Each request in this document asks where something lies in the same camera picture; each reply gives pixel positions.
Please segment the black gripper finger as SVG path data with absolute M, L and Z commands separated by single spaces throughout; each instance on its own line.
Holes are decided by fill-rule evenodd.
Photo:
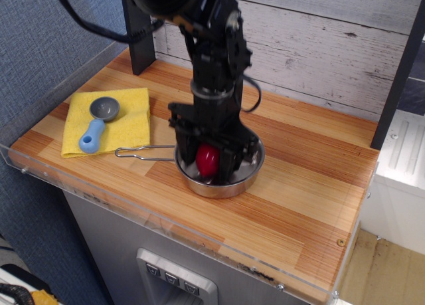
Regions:
M 193 132 L 176 131 L 177 146 L 186 165 L 190 165 L 195 161 L 200 135 L 201 132 L 199 130 L 194 130 Z
M 243 153 L 229 149 L 220 150 L 218 166 L 218 182 L 220 185 L 229 183 L 230 176 L 239 169 Z

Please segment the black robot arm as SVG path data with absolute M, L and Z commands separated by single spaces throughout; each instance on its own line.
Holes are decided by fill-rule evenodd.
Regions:
M 133 0 L 158 20 L 177 25 L 193 65 L 192 104 L 170 103 L 170 125 L 183 161 L 195 161 L 201 144 L 219 151 L 219 183 L 228 183 L 259 142 L 240 121 L 244 71 L 251 51 L 236 0 Z

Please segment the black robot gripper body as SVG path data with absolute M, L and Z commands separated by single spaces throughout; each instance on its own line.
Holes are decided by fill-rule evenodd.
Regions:
M 192 104 L 172 102 L 169 124 L 183 132 L 199 130 L 201 143 L 209 143 L 223 150 L 243 153 L 248 161 L 255 157 L 259 139 L 240 121 L 242 95 L 233 94 L 230 98 L 207 100 L 194 96 Z

